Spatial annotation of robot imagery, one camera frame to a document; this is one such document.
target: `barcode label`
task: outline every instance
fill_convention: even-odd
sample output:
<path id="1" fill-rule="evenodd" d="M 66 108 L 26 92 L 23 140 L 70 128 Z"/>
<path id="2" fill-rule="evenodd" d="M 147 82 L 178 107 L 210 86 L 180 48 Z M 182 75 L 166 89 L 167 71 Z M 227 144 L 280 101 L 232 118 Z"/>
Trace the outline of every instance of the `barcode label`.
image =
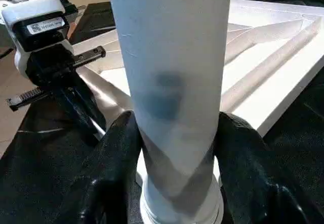
<path id="1" fill-rule="evenodd" d="M 57 17 L 50 20 L 45 20 L 35 24 L 28 25 L 27 29 L 30 34 L 35 35 L 38 33 L 42 33 L 44 31 L 62 27 L 63 25 L 65 25 L 65 22 L 62 19 L 62 17 Z"/>

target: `cable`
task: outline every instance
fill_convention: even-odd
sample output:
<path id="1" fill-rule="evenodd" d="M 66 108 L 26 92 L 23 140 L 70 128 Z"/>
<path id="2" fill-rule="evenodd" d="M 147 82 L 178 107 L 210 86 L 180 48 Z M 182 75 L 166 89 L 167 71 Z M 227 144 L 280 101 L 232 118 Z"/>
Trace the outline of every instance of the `cable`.
<path id="1" fill-rule="evenodd" d="M 9 48 L 8 50 L 6 50 L 4 53 L 0 55 L 0 59 L 3 59 L 7 55 L 9 55 L 13 50 L 14 50 L 13 48 Z"/>

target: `white tube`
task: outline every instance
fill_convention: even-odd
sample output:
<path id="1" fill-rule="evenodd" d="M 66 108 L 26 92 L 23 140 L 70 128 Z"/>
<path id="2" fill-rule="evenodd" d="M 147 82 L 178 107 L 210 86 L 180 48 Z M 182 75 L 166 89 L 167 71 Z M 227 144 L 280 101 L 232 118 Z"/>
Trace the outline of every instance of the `white tube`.
<path id="1" fill-rule="evenodd" d="M 219 223 L 213 176 L 229 0 L 112 0 L 148 178 L 145 223 Z"/>

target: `white styrofoam board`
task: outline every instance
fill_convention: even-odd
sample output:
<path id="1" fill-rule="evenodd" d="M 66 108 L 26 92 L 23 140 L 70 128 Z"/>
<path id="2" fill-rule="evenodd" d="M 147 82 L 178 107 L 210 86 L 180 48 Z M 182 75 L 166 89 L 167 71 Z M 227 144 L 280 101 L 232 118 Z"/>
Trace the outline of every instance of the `white styrofoam board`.
<path id="1" fill-rule="evenodd" d="M 222 94 L 228 92 L 244 78 L 249 81 L 247 75 L 260 67 L 260 64 L 271 62 L 274 53 L 292 52 L 291 56 L 283 59 L 282 64 L 271 73 L 271 76 L 249 92 L 236 108 L 230 110 L 247 120 L 262 136 L 323 67 L 324 52 L 321 47 L 324 35 L 321 29 L 322 21 L 318 19 L 321 16 L 324 16 L 322 8 L 308 10 L 307 7 L 291 5 L 231 1 L 229 22 L 233 25 L 228 29 L 230 38 L 227 41 L 229 44 L 245 47 L 241 48 L 240 52 L 225 65 Z M 298 43 L 302 47 L 290 48 L 291 44 L 295 44 L 294 38 L 303 30 L 307 31 L 307 28 L 316 20 L 312 35 L 302 36 L 302 39 L 310 38 L 310 41 L 307 41 L 309 43 L 302 40 L 302 43 Z M 76 45 L 75 54 L 78 53 L 77 51 L 82 52 L 104 45 L 107 57 L 88 67 L 130 96 L 116 37 L 116 31 L 112 31 L 91 42 L 82 42 Z M 146 175 L 142 153 L 137 170 L 137 182 L 141 183 L 141 178 Z M 217 162 L 214 174 L 219 176 Z"/>

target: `white pipe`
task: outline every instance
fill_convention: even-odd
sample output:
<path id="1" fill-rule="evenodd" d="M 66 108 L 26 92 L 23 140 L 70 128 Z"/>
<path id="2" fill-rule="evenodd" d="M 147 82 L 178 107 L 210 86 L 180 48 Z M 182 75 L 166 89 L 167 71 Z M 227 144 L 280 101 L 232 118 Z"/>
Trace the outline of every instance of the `white pipe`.
<path id="1" fill-rule="evenodd" d="M 229 0 L 112 0 L 148 178 L 145 223 L 220 223 L 213 176 Z"/>

